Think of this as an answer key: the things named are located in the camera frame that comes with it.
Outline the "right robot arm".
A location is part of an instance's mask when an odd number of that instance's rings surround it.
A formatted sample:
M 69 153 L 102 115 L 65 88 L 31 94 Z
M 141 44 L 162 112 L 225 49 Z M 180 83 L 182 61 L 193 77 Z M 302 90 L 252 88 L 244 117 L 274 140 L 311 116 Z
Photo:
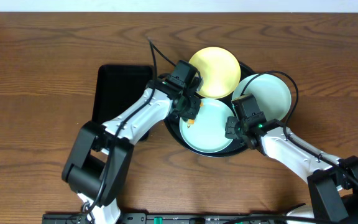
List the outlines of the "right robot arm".
M 358 223 L 358 157 L 341 159 L 302 140 L 263 113 L 227 118 L 226 137 L 245 140 L 263 155 L 285 165 L 305 181 L 311 205 L 277 217 L 282 223 Z

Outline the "green yellow sponge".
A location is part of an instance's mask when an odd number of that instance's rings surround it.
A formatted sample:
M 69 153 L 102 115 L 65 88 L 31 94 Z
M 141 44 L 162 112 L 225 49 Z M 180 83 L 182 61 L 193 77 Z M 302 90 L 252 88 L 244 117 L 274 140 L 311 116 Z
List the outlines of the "green yellow sponge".
M 192 125 L 192 124 L 194 124 L 194 120 L 193 119 L 189 119 L 187 122 L 186 122 L 186 124 L 187 125 Z

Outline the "mint plate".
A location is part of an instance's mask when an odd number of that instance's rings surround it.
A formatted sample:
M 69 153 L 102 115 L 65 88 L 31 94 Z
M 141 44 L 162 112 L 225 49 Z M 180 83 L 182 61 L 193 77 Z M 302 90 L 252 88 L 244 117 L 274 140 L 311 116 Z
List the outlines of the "mint plate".
M 180 118 L 179 128 L 183 140 L 198 152 L 219 152 L 233 139 L 225 137 L 227 118 L 234 116 L 232 110 L 222 101 L 203 98 L 202 106 L 192 124 Z
M 239 82 L 234 90 L 232 99 L 241 95 L 253 94 L 261 111 L 264 112 L 267 121 L 272 119 L 282 120 L 291 107 L 291 93 L 287 85 L 278 77 L 263 74 L 254 79 L 243 93 L 244 87 L 257 76 L 251 75 Z

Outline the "yellow plate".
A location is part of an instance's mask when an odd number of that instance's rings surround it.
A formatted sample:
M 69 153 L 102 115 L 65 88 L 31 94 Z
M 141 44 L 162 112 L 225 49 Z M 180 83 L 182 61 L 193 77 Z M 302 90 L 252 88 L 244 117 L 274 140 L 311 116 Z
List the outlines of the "yellow plate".
M 205 98 L 224 98 L 230 95 L 240 82 L 239 62 L 226 49 L 203 48 L 190 58 L 189 63 L 200 72 L 203 85 L 197 93 Z

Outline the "black rectangular tray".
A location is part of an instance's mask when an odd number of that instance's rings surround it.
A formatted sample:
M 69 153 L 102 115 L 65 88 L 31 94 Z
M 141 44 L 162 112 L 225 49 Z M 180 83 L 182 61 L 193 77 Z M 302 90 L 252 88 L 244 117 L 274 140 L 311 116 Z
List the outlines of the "black rectangular tray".
M 99 67 L 92 121 L 103 124 L 132 106 L 152 79 L 150 65 L 113 65 Z

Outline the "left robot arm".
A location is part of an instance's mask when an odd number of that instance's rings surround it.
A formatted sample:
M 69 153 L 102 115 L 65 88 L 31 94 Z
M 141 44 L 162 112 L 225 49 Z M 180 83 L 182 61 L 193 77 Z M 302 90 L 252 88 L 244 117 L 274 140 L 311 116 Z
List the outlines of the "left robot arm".
M 134 146 L 156 123 L 172 113 L 194 120 L 201 107 L 195 95 L 201 78 L 189 84 L 151 80 L 141 97 L 116 118 L 84 124 L 63 168 L 62 179 L 83 201 L 68 223 L 116 223 L 116 198 L 124 186 Z

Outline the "black round tray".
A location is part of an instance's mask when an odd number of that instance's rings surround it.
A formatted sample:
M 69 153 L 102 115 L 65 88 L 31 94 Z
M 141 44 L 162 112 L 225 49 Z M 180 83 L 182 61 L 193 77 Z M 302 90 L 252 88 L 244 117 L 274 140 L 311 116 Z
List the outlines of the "black round tray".
M 248 65 L 244 64 L 243 62 L 239 61 L 239 65 L 241 68 L 241 78 L 240 81 L 245 79 L 248 76 L 256 74 L 256 72 L 251 69 Z M 230 107 L 232 112 L 234 112 L 231 104 L 231 97 L 233 95 L 231 93 L 228 96 L 225 96 L 224 98 L 218 99 L 219 101 L 222 101 L 225 105 Z M 245 151 L 248 147 L 247 144 L 244 141 L 236 140 L 236 139 L 230 139 L 233 140 L 228 146 L 225 148 L 219 150 L 218 152 L 200 152 L 196 149 L 193 149 L 190 147 L 183 139 L 183 137 L 180 134 L 180 118 L 178 116 L 169 115 L 168 118 L 164 119 L 165 126 L 168 130 L 168 132 L 172 135 L 172 137 L 185 149 L 188 149 L 196 154 L 207 156 L 207 157 L 229 157 L 234 156 L 236 154 L 239 154 L 243 151 Z

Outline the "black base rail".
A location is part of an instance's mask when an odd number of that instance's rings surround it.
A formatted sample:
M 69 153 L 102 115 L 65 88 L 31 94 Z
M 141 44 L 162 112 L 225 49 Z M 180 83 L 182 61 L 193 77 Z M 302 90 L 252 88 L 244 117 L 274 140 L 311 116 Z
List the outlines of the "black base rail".
M 167 215 L 145 213 L 123 213 L 117 219 L 118 224 L 222 224 L 246 216 L 230 215 Z M 78 214 L 44 214 L 42 224 L 91 223 L 89 218 Z

